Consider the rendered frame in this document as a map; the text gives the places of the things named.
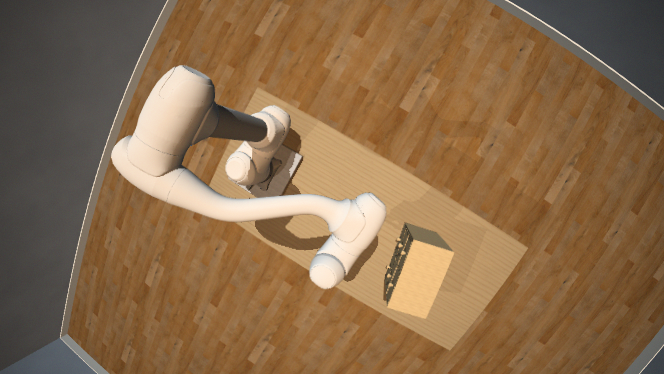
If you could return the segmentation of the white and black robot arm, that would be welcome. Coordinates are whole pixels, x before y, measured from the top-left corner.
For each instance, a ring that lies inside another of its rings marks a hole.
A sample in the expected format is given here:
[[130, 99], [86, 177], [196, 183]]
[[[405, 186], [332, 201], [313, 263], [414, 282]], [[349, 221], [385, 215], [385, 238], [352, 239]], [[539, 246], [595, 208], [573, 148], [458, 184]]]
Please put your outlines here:
[[266, 191], [282, 165], [273, 157], [289, 132], [291, 119], [276, 105], [248, 115], [218, 105], [214, 99], [215, 87], [208, 76], [185, 65], [172, 68], [151, 91], [133, 136], [114, 146], [113, 165], [152, 197], [213, 219], [248, 222], [306, 214], [321, 217], [333, 234], [317, 251], [309, 274], [320, 288], [335, 287], [377, 236], [386, 218], [386, 205], [367, 192], [352, 200], [316, 194], [248, 199], [219, 194], [182, 165], [188, 148], [209, 136], [244, 141], [228, 158], [226, 174], [247, 190], [256, 184]]

